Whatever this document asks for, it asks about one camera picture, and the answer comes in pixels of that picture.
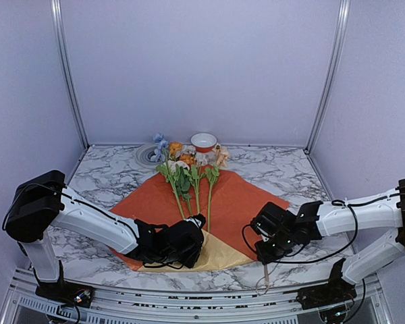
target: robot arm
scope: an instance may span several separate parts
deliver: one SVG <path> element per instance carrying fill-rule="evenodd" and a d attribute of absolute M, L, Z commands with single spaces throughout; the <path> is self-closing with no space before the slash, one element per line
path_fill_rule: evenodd
<path fill-rule="evenodd" d="M 50 225 L 102 242 L 145 265 L 179 262 L 192 268 L 198 260 L 204 242 L 202 215 L 171 227 L 128 219 L 89 203 L 64 184 L 64 177 L 50 171 L 19 186 L 3 223 L 3 229 L 23 246 L 32 262 L 39 296 L 73 300 L 81 302 L 80 306 L 89 306 L 92 296 L 91 287 L 64 280 L 63 267 L 48 237 Z"/>
<path fill-rule="evenodd" d="M 396 189 L 375 196 L 345 202 L 309 202 L 301 206 L 297 215 L 269 202 L 250 226 L 263 237 L 255 244 L 258 259 L 263 264 L 314 263 L 320 260 L 280 259 L 291 255 L 293 247 L 304 247 L 324 236 L 394 227 L 364 250 L 336 262 L 326 284 L 298 291 L 297 301 L 303 309 L 343 302 L 356 297 L 354 287 L 363 278 L 405 255 L 405 180 L 400 180 Z"/>

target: orange flower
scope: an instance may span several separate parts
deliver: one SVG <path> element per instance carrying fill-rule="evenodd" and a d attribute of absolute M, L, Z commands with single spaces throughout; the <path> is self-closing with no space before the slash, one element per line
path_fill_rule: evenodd
<path fill-rule="evenodd" d="M 196 164 L 195 158 L 192 155 L 180 155 L 179 160 L 183 161 L 189 166 Z"/>
<path fill-rule="evenodd" d="M 169 143 L 169 155 L 172 155 L 174 157 L 177 152 L 181 151 L 182 148 L 183 145 L 179 142 Z"/>

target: white flower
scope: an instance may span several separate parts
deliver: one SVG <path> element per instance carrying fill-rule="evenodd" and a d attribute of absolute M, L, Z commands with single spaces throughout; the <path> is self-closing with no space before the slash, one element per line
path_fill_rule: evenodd
<path fill-rule="evenodd" d="M 172 173 L 176 172 L 177 167 L 183 167 L 185 169 L 189 169 L 189 165 L 187 165 L 183 161 L 168 161 L 168 167 Z"/>
<path fill-rule="evenodd" d="M 209 164 L 209 162 L 207 161 L 207 156 L 204 153 L 197 152 L 195 154 L 195 159 L 196 159 L 196 164 L 198 166 L 204 166 L 204 165 Z"/>
<path fill-rule="evenodd" d="M 216 165 L 218 167 L 227 167 L 227 160 L 230 157 L 230 152 L 224 146 L 216 146 Z"/>
<path fill-rule="evenodd" d="M 193 145 L 183 145 L 183 148 L 180 152 L 183 155 L 192 155 L 196 152 L 196 148 Z"/>

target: white wall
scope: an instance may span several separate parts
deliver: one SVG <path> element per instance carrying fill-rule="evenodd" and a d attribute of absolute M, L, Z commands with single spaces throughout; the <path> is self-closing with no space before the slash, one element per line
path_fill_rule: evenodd
<path fill-rule="evenodd" d="M 71 172 L 82 153 L 53 33 L 49 1 L 0 1 L 0 308 L 27 261 L 1 222 L 18 184 Z"/>
<path fill-rule="evenodd" d="M 405 0 L 352 1 L 344 52 L 313 151 L 334 196 L 367 196 L 405 178 Z M 362 248 L 385 229 L 358 237 Z M 405 324 L 405 257 L 379 272 Z"/>
<path fill-rule="evenodd" d="M 91 143 L 198 131 L 224 143 L 304 146 L 339 1 L 63 0 Z"/>

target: bowl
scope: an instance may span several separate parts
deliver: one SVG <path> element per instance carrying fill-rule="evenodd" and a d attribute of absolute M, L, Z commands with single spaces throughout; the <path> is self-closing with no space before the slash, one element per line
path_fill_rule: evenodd
<path fill-rule="evenodd" d="M 190 138 L 190 142 L 196 150 L 201 153 L 207 153 L 213 150 L 217 143 L 216 137 L 209 133 L 198 133 Z"/>

